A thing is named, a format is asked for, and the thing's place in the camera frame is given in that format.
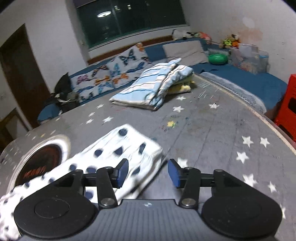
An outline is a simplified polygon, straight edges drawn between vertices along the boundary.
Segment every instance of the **green ball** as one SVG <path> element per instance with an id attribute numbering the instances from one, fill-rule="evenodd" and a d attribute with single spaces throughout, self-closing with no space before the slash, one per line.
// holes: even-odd
<path id="1" fill-rule="evenodd" d="M 224 54 L 211 54 L 208 58 L 210 64 L 222 65 L 228 62 L 228 57 Z"/>

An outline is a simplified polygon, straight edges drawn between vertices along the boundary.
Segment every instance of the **table surface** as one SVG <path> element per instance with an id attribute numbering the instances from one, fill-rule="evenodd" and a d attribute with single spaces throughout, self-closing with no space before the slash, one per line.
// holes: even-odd
<path id="1" fill-rule="evenodd" d="M 285 218 L 276 237 L 295 240 L 295 150 L 285 144 L 284 138 L 250 106 L 223 89 L 207 85 L 206 80 L 195 77 L 195 81 L 198 86 L 191 93 L 167 96 L 164 105 L 155 112 L 110 104 L 108 100 L 119 92 L 116 91 L 64 113 L 14 140 L 0 156 L 0 194 L 6 193 L 21 157 L 39 142 L 64 134 L 71 141 L 69 157 L 72 157 L 115 127 L 128 123 L 159 143 L 167 159 L 186 159 L 188 166 L 203 173 L 223 169 L 253 183 L 254 188 L 282 206 Z M 210 108 L 214 103 L 217 108 Z M 184 108 L 181 112 L 173 111 L 179 106 Z M 103 124 L 103 119 L 109 116 L 113 119 Z M 242 138 L 249 136 L 253 142 L 250 147 Z M 260 144 L 261 138 L 267 138 L 266 147 Z M 244 152 L 248 158 L 242 161 L 238 157 Z M 167 166 L 164 166 L 139 198 L 179 201 L 180 196 L 181 191 L 174 188 Z M 201 188 L 200 207 L 210 196 L 210 188 Z"/>

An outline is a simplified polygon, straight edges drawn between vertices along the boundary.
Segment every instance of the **blue and white striped fabric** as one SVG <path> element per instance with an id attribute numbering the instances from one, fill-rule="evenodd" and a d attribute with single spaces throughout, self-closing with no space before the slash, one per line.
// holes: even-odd
<path id="1" fill-rule="evenodd" d="M 176 82 L 193 73 L 193 69 L 178 65 L 181 59 L 159 63 L 146 69 L 128 88 L 114 95 L 114 104 L 156 110 L 164 101 L 167 90 Z"/>

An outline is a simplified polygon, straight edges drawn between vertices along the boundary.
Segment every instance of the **red chair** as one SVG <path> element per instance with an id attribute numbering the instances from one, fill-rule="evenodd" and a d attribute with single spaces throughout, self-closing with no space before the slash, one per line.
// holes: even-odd
<path id="1" fill-rule="evenodd" d="M 296 142 L 296 74 L 292 74 L 275 124 Z"/>

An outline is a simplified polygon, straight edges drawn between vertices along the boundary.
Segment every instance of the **yellow star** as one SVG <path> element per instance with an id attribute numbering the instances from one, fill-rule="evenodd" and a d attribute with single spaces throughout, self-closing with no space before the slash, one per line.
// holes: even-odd
<path id="1" fill-rule="evenodd" d="M 176 125 L 176 123 L 175 122 L 173 122 L 173 121 L 169 121 L 168 122 L 168 127 L 175 127 L 175 125 Z"/>

